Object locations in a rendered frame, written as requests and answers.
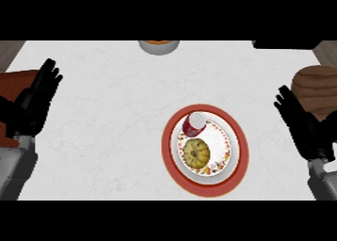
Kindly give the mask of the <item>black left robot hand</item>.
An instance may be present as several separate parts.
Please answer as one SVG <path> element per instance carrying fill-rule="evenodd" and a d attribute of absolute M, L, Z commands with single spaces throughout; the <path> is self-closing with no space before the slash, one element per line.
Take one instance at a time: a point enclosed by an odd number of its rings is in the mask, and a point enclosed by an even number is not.
<path fill-rule="evenodd" d="M 40 133 L 61 79 L 56 61 L 47 58 L 31 86 L 19 92 L 15 101 L 0 96 L 0 122 L 6 124 L 6 137 L 34 137 Z"/>

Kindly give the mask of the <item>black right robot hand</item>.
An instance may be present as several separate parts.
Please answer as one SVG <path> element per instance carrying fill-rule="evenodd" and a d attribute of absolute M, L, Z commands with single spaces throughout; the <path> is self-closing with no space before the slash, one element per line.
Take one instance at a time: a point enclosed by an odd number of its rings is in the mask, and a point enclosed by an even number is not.
<path fill-rule="evenodd" d="M 301 157 L 311 161 L 322 159 L 326 162 L 335 160 L 332 143 L 337 141 L 337 110 L 323 120 L 317 120 L 307 112 L 286 86 L 279 89 L 274 107 L 288 126 L 291 137 Z"/>

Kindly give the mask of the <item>white plate with floral rim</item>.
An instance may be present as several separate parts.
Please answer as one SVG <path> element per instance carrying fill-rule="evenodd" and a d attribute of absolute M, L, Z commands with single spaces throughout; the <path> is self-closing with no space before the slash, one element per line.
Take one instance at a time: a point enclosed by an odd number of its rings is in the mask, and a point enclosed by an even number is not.
<path fill-rule="evenodd" d="M 238 137 L 217 114 L 195 111 L 179 118 L 170 147 L 174 164 L 189 181 L 217 185 L 232 175 L 239 162 Z"/>

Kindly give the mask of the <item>yellow round squash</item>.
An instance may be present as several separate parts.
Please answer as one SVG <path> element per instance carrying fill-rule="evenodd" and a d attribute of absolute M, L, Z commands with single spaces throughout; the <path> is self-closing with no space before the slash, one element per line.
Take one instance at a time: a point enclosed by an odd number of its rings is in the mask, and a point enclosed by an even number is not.
<path fill-rule="evenodd" d="M 210 149 L 205 142 L 199 138 L 192 138 L 183 146 L 183 161 L 193 168 L 201 169 L 210 160 Z"/>

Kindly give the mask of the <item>grey bowl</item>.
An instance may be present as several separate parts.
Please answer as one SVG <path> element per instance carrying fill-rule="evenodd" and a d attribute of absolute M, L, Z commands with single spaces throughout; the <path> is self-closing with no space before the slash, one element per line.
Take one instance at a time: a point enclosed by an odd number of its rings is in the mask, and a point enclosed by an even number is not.
<path fill-rule="evenodd" d="M 164 56 L 170 54 L 179 47 L 180 42 L 177 40 L 168 40 L 167 42 L 155 42 L 151 43 L 145 40 L 139 41 L 139 47 L 142 50 L 153 55 L 153 56 Z"/>

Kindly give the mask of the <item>dark red mat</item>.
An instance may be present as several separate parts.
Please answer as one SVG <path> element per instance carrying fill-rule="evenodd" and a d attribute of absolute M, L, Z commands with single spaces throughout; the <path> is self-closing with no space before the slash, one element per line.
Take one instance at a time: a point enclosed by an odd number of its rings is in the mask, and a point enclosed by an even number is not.
<path fill-rule="evenodd" d="M 0 96 L 13 101 L 34 81 L 37 70 L 0 73 Z M 6 137 L 6 125 L 0 122 L 0 147 L 16 148 L 18 142 Z"/>

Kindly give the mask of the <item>brown wooden cutting board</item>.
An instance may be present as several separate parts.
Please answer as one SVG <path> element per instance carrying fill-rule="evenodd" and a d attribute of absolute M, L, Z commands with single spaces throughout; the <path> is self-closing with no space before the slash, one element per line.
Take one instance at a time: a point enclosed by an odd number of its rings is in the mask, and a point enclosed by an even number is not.
<path fill-rule="evenodd" d="M 319 121 L 337 110 L 337 68 L 308 66 L 295 73 L 291 90 Z"/>

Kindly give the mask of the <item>red round placemat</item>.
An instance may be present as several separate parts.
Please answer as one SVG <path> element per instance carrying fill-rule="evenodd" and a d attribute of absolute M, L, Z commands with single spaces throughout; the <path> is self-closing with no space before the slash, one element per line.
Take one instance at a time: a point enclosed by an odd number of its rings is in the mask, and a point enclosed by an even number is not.
<path fill-rule="evenodd" d="M 243 131 L 215 106 L 177 111 L 161 136 L 161 157 L 179 186 L 201 197 L 226 195 L 245 176 L 249 150 Z"/>

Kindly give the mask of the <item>red can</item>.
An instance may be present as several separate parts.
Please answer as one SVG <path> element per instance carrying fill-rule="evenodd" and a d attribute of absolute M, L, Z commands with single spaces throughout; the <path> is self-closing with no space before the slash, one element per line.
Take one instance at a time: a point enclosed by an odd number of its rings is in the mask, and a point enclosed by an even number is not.
<path fill-rule="evenodd" d="M 183 121 L 181 131 L 187 137 L 195 137 L 205 129 L 205 117 L 201 112 L 192 112 Z"/>

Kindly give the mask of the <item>black appliance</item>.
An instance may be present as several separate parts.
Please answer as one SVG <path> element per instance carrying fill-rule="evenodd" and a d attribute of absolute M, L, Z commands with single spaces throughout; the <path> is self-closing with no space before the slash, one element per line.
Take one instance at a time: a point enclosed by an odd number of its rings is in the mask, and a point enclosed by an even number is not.
<path fill-rule="evenodd" d="M 255 49 L 311 50 L 320 44 L 319 40 L 254 40 Z"/>

